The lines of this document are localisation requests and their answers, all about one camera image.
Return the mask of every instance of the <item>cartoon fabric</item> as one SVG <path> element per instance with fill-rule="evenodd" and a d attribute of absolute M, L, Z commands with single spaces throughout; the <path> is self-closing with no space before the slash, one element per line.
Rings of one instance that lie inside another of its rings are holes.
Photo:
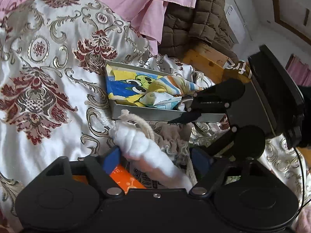
<path fill-rule="evenodd" d="M 144 107 L 139 100 L 161 76 L 107 65 L 107 93 L 118 104 Z"/>
<path fill-rule="evenodd" d="M 181 96 L 174 97 L 165 92 L 148 92 L 140 99 L 140 103 L 151 108 L 171 110 L 181 101 L 181 98 Z"/>
<path fill-rule="evenodd" d="M 203 90 L 198 85 L 185 80 L 179 76 L 164 76 L 156 81 L 153 81 L 148 91 L 149 92 L 166 92 L 170 95 L 184 96 L 193 94 L 195 91 Z"/>

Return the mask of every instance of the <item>white rope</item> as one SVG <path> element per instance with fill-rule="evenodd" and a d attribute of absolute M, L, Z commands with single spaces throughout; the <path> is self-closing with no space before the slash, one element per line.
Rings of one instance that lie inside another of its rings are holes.
<path fill-rule="evenodd" d="M 188 157 L 186 175 L 189 177 L 189 179 L 191 181 L 191 184 L 193 186 L 197 184 L 197 178 L 195 176 L 193 165 L 192 165 L 192 161 L 191 161 L 190 157 Z"/>
<path fill-rule="evenodd" d="M 119 118 L 122 121 L 135 121 L 139 127 L 141 128 L 142 132 L 145 134 L 146 138 L 151 139 L 152 141 L 155 140 L 155 135 L 153 133 L 152 128 L 150 125 L 141 117 L 135 115 L 135 114 L 130 114 L 130 111 L 127 109 L 121 110 L 121 115 Z"/>

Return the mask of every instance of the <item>orange package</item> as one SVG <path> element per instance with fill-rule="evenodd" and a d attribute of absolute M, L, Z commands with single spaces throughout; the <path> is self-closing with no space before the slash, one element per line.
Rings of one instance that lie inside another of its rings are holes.
<path fill-rule="evenodd" d="M 124 190 L 125 194 L 130 188 L 145 188 L 121 165 L 116 166 L 110 177 Z"/>

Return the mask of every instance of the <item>brown puffer jacket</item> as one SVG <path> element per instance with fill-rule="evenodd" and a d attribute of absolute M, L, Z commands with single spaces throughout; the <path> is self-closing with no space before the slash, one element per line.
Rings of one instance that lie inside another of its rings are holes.
<path fill-rule="evenodd" d="M 232 31 L 224 12 L 225 0 L 197 0 L 195 8 L 169 3 L 164 15 L 160 54 L 182 58 L 185 52 L 198 42 L 205 42 L 230 57 L 237 56 L 231 51 Z"/>

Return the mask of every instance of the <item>white wall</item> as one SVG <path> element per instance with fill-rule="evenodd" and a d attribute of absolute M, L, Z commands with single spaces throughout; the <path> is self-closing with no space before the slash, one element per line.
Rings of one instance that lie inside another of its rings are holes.
<path fill-rule="evenodd" d="M 275 32 L 278 32 L 279 34 L 285 36 L 305 53 L 311 54 L 311 46 L 307 44 L 307 42 L 299 38 L 293 32 L 274 22 L 272 0 L 252 0 L 252 1 L 255 5 L 258 18 L 263 25 L 266 25 L 267 27 L 273 29 Z"/>
<path fill-rule="evenodd" d="M 295 43 L 264 25 L 257 28 L 252 41 L 247 44 L 239 58 L 247 60 L 249 56 L 259 52 L 261 45 L 266 45 L 283 66 L 286 66 L 292 53 L 297 55 L 303 63 L 311 65 L 311 54 L 303 52 Z"/>
<path fill-rule="evenodd" d="M 236 10 L 241 22 L 246 25 L 244 40 L 239 44 L 235 44 L 232 48 L 232 51 L 241 59 L 245 48 L 252 39 L 252 35 L 256 32 L 259 20 L 252 0 L 226 0 L 225 12 L 227 12 L 230 5 Z"/>

